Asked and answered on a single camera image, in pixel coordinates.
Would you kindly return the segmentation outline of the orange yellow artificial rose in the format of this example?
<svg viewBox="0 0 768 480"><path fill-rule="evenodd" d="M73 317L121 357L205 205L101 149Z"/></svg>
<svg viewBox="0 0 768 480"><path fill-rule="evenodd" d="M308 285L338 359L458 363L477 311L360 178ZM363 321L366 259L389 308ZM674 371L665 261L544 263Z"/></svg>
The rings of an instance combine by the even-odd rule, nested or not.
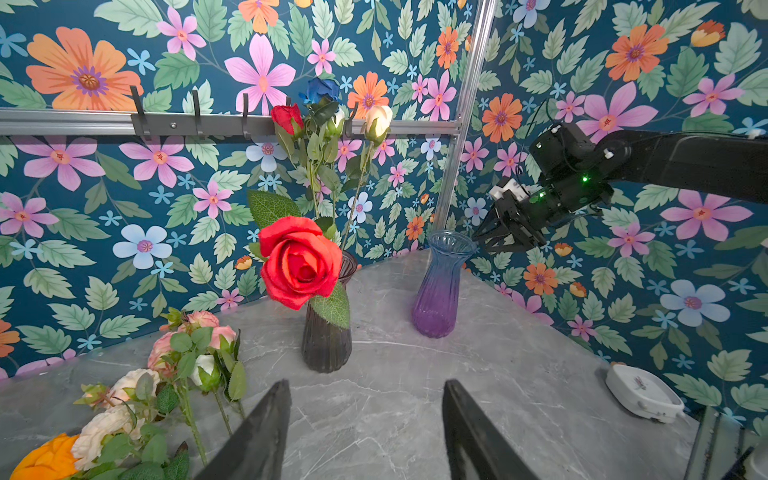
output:
<svg viewBox="0 0 768 480"><path fill-rule="evenodd" d="M60 434L31 451L15 467L11 480L60 480L78 472L72 447L79 436Z"/></svg>

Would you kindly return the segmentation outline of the purple blue ribbed glass vase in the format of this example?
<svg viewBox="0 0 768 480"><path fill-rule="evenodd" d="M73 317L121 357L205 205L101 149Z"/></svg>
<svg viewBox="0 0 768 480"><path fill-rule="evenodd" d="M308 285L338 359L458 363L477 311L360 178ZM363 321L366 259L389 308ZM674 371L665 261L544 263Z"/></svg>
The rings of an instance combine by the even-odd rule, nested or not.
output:
<svg viewBox="0 0 768 480"><path fill-rule="evenodd" d="M412 308L412 323L429 338L448 336L457 321L462 265L477 244L454 231L434 231L428 238L431 260Z"/></svg>

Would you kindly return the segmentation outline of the dark pink ribbed glass vase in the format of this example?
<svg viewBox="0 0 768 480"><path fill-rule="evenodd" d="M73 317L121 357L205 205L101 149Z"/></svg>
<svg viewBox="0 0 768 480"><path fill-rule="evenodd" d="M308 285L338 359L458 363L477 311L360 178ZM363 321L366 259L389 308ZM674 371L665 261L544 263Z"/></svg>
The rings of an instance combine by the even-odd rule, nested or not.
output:
<svg viewBox="0 0 768 480"><path fill-rule="evenodd" d="M332 294L327 298L315 296L307 304L301 353L313 371L338 371L351 356L351 314L346 285L357 267L357 259L344 252L339 280Z"/></svg>

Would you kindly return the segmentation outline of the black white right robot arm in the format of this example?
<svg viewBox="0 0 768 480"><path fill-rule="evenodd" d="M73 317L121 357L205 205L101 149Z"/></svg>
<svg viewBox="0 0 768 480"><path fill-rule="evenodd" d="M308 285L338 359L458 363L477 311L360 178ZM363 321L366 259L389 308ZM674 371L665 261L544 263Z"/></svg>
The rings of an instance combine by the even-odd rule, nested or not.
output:
<svg viewBox="0 0 768 480"><path fill-rule="evenodd" d="M612 202L612 183L629 181L767 201L767 141L725 133L620 130L593 143L572 123L556 122L530 148L539 184L501 180L472 239L489 253L546 244L544 229L579 210Z"/></svg>

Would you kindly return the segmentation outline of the red artificial rose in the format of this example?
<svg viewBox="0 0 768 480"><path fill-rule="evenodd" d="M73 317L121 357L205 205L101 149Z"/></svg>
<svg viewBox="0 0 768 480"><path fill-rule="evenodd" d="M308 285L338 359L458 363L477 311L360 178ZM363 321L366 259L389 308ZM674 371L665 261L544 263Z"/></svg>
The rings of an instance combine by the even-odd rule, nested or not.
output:
<svg viewBox="0 0 768 480"><path fill-rule="evenodd" d="M274 106L271 110L271 119L278 142L291 163L305 169L308 182L306 188L315 215L318 215L317 183L307 152L308 139L300 108L297 104Z"/></svg>
<svg viewBox="0 0 768 480"><path fill-rule="evenodd" d="M268 296L292 310L305 306L326 323L349 329L346 284L357 261L326 236L335 221L302 216L293 200L272 192L250 190L247 203L259 228L249 251L263 262L260 275Z"/></svg>

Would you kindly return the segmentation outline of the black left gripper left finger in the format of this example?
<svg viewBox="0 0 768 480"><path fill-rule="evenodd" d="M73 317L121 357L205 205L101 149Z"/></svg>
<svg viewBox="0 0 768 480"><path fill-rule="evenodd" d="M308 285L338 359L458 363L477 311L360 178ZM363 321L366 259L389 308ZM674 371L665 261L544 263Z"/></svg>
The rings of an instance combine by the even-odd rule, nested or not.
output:
<svg viewBox="0 0 768 480"><path fill-rule="evenodd" d="M282 379L271 386L195 479L280 479L290 412L290 384L287 379Z"/></svg>

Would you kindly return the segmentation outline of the blue artificial flower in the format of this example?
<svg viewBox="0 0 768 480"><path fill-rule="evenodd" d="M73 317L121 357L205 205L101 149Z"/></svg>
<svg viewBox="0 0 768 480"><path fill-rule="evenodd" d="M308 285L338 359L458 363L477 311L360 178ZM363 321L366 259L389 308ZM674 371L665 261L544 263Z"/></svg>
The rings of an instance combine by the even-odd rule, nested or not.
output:
<svg viewBox="0 0 768 480"><path fill-rule="evenodd" d="M307 196L316 218L329 217L322 204L340 183L333 166L346 113L339 103L338 84L330 79L312 79L302 101L306 112L299 146Z"/></svg>

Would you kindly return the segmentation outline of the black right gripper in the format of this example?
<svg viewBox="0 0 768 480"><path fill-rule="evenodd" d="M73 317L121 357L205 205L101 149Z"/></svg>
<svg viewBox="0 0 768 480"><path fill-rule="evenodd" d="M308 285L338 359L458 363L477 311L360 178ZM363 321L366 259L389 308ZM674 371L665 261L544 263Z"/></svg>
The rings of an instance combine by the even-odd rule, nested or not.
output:
<svg viewBox="0 0 768 480"><path fill-rule="evenodd" d="M549 182L525 188L522 202L505 193L493 200L488 214L472 235L487 252L526 252L547 243L543 230L561 226L584 214L585 208L611 204L612 187L589 179Z"/></svg>

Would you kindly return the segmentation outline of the pink artificial flower spray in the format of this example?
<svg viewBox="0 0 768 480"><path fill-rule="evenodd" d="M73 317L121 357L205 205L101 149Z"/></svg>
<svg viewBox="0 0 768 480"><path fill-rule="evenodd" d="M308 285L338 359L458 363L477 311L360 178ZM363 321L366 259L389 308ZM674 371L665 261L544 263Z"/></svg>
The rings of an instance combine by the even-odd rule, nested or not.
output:
<svg viewBox="0 0 768 480"><path fill-rule="evenodd" d="M240 333L223 325L209 311L171 309L163 317L167 325L152 346L148 368L170 385L193 432L198 429L191 393L197 391L214 399L224 427L231 434L228 411L245 416L242 399L247 380L245 365L239 359Z"/></svg>

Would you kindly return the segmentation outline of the cream white artificial rose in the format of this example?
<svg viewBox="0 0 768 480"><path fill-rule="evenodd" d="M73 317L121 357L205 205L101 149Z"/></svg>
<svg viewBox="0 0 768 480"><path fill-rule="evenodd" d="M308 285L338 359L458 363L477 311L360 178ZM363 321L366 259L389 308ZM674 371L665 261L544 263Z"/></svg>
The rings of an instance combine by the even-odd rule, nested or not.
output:
<svg viewBox="0 0 768 480"><path fill-rule="evenodd" d="M359 199L362 185L367 179L374 154L387 139L392 118L393 112L389 106L371 107L366 113L361 130L367 145L363 148L357 161L349 160L347 162L346 172L348 179L353 182L355 190L348 220L342 234L341 247L343 249L346 248L351 226L357 222L357 206L363 204L363 201Z"/></svg>

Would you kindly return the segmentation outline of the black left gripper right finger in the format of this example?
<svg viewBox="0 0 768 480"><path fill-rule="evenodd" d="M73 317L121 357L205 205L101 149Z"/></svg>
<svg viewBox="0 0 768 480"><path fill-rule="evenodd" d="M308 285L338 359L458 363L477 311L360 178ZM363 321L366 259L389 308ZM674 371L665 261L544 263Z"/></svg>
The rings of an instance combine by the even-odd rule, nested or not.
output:
<svg viewBox="0 0 768 480"><path fill-rule="evenodd" d="M538 479L458 380L444 384L442 419L451 479Z"/></svg>

